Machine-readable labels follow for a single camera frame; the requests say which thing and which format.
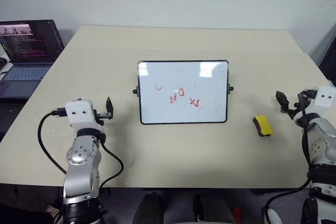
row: laptop screen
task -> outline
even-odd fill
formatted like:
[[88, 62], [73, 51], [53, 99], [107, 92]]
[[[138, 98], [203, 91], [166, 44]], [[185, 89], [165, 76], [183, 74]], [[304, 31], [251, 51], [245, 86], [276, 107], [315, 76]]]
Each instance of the laptop screen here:
[[0, 22], [0, 44], [12, 63], [54, 62], [64, 49], [53, 20]]

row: red writing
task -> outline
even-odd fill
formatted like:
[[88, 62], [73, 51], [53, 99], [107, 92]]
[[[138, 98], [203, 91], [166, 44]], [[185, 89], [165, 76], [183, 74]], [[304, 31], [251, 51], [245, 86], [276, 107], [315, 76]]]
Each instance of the red writing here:
[[170, 102], [169, 103], [174, 103], [173, 100], [176, 101], [176, 94], [174, 94], [174, 97], [170, 97]]
[[[179, 93], [179, 96], [184, 96], [184, 89], [181, 87], [181, 88], [179, 88], [179, 91], [178, 91]], [[170, 99], [170, 102], [169, 103], [174, 103], [173, 101], [176, 101], [176, 97], [177, 97], [177, 95], [176, 94], [174, 94], [174, 97], [169, 97], [169, 99]]]
[[184, 89], [182, 88], [182, 87], [180, 87], [180, 89], [179, 89], [179, 91], [178, 91], [179, 93], [179, 95], [182, 97], [182, 96], [184, 96]]
[[191, 99], [190, 97], [189, 97], [189, 99], [191, 101], [190, 104], [195, 105], [195, 107], [198, 107], [198, 103], [200, 102], [200, 100], [197, 100], [197, 102], [195, 103], [195, 99]]
[[159, 87], [159, 88], [158, 88], [158, 85], [159, 85], [159, 84], [157, 83], [157, 84], [155, 85], [155, 88], [156, 88], [156, 90], [160, 91], [160, 90], [162, 89], [162, 87]]

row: black cable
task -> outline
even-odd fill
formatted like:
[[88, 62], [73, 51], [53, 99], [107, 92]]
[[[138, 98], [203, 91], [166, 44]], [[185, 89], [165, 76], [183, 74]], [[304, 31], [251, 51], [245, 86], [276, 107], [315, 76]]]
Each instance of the black cable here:
[[302, 118], [303, 118], [303, 135], [302, 135], [302, 150], [303, 154], [307, 160], [308, 166], [311, 167], [311, 161], [309, 156], [309, 146], [308, 146], [308, 122], [307, 122], [307, 115], [305, 103], [303, 101], [302, 93], [299, 93], [299, 102], [302, 111]]
[[121, 161], [121, 159], [120, 158], [118, 158], [116, 155], [114, 155], [112, 152], [110, 152], [106, 147], [105, 147], [105, 144], [104, 143], [101, 143], [101, 147], [103, 147], [103, 149], [108, 153], [108, 154], [110, 154], [112, 157], [114, 157], [119, 163], [120, 163], [120, 170], [116, 173], [116, 174], [114, 174], [113, 176], [111, 176], [111, 177], [109, 177], [108, 179], [106, 179], [103, 183], [101, 183], [101, 185], [100, 185], [100, 189], [101, 188], [103, 188], [103, 186], [108, 182], [108, 181], [110, 181], [111, 179], [113, 179], [113, 178], [115, 178], [115, 177], [117, 177], [119, 174], [121, 174], [122, 173], [122, 171], [124, 170], [124, 164], [123, 164], [123, 162]]
[[[305, 103], [303, 101], [303, 95], [302, 92], [298, 94], [299, 97], [299, 103], [300, 103], [300, 107], [301, 107], [301, 112], [302, 112], [302, 119], [303, 119], [303, 135], [302, 135], [302, 150], [303, 150], [303, 154], [307, 160], [308, 166], [311, 166], [311, 161], [310, 161], [310, 156], [309, 156], [309, 149], [308, 149], [308, 122], [307, 122], [307, 115], [306, 115], [306, 109], [305, 109]], [[289, 190], [285, 193], [282, 194], [277, 194], [274, 195], [273, 197], [271, 197], [265, 205], [265, 216], [267, 219], [267, 222], [269, 224], [271, 224], [270, 220], [269, 220], [269, 216], [268, 216], [268, 208], [269, 205], [271, 204], [271, 202], [277, 198], [286, 196], [286, 195], [290, 195], [290, 194], [294, 194], [297, 193], [298, 191], [301, 191], [303, 189], [305, 189], [309, 183], [310, 183], [311, 179], [307, 178], [307, 181], [300, 187]]]
[[42, 142], [42, 138], [41, 138], [41, 129], [42, 129], [42, 125], [45, 121], [45, 119], [47, 117], [51, 116], [51, 113], [46, 114], [40, 121], [40, 124], [38, 125], [38, 129], [37, 129], [37, 139], [38, 139], [38, 143], [40, 144], [43, 152], [47, 155], [47, 157], [50, 159], [50, 161], [57, 166], [58, 169], [61, 170], [62, 173], [66, 174], [67, 172], [52, 158], [52, 156], [48, 153], [47, 149], [44, 147], [44, 144]]
[[271, 198], [267, 201], [267, 203], [266, 203], [266, 205], [265, 205], [265, 215], [266, 215], [266, 219], [267, 219], [268, 223], [271, 224], [271, 222], [270, 222], [270, 220], [269, 220], [269, 216], [268, 216], [268, 211], [267, 211], [267, 210], [268, 210], [269, 205], [271, 204], [271, 202], [272, 202], [273, 200], [275, 200], [275, 199], [277, 199], [277, 198], [280, 198], [280, 197], [283, 197], [283, 196], [286, 196], [286, 195], [290, 195], [290, 194], [297, 193], [297, 192], [299, 192], [299, 191], [305, 189], [305, 188], [309, 185], [309, 183], [310, 183], [310, 178], [308, 178], [307, 181], [306, 181], [302, 186], [300, 186], [300, 187], [298, 187], [298, 188], [295, 188], [295, 189], [289, 190], [289, 191], [287, 191], [287, 192], [285, 192], [285, 193], [277, 194], [277, 195], [274, 195], [273, 197], [271, 197]]
[[15, 207], [15, 205], [17, 203], [17, 200], [19, 198], [19, 190], [17, 189], [17, 185], [15, 185], [15, 187], [14, 187], [14, 192], [15, 192], [16, 197], [15, 197], [15, 201], [14, 201], [13, 207]]

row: yellow eraser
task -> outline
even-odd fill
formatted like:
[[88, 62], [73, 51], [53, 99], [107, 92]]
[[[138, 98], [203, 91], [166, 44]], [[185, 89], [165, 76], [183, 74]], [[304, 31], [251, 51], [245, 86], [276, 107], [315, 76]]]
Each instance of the yellow eraser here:
[[257, 127], [259, 136], [273, 135], [273, 129], [265, 115], [257, 115], [255, 118], [253, 118], [253, 122]]

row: tabletop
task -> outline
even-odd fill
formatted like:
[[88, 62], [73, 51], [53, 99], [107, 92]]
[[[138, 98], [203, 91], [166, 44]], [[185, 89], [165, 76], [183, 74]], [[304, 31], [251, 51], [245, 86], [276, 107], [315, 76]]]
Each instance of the tabletop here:
[[[230, 64], [225, 123], [142, 125], [139, 60], [225, 59]], [[125, 163], [110, 187], [289, 188], [306, 179], [301, 129], [280, 113], [283, 91], [291, 104], [306, 88], [328, 85], [318, 67], [286, 31], [198, 30], [84, 26], [48, 71], [0, 143], [0, 183], [62, 186], [64, 175], [37, 141], [40, 119], [67, 101], [89, 99], [98, 112], [107, 96], [106, 147]], [[326, 118], [336, 124], [336, 105]], [[260, 137], [253, 123], [266, 115], [274, 130]], [[74, 135], [66, 118], [48, 118], [42, 139], [63, 167]], [[119, 170], [103, 149], [101, 181]]]

